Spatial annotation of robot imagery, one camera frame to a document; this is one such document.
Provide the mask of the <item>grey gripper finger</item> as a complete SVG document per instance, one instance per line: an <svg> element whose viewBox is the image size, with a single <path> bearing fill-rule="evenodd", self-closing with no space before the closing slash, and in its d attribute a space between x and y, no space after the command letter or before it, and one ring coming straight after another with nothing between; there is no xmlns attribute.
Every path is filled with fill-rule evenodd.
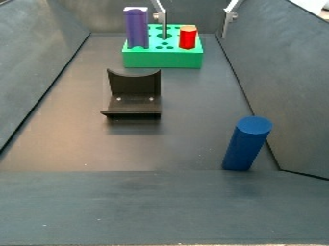
<svg viewBox="0 0 329 246"><path fill-rule="evenodd" d="M163 8L159 0L149 0L156 13L152 15L152 17L157 20L157 22L161 25L161 39L167 39L167 11Z"/></svg>
<svg viewBox="0 0 329 246"><path fill-rule="evenodd" d="M223 19L223 26L222 26L222 32L220 32L222 38L226 38L228 24L238 17L236 9L239 8L242 3L243 3L243 0L231 0L227 7L223 9L224 19Z"/></svg>

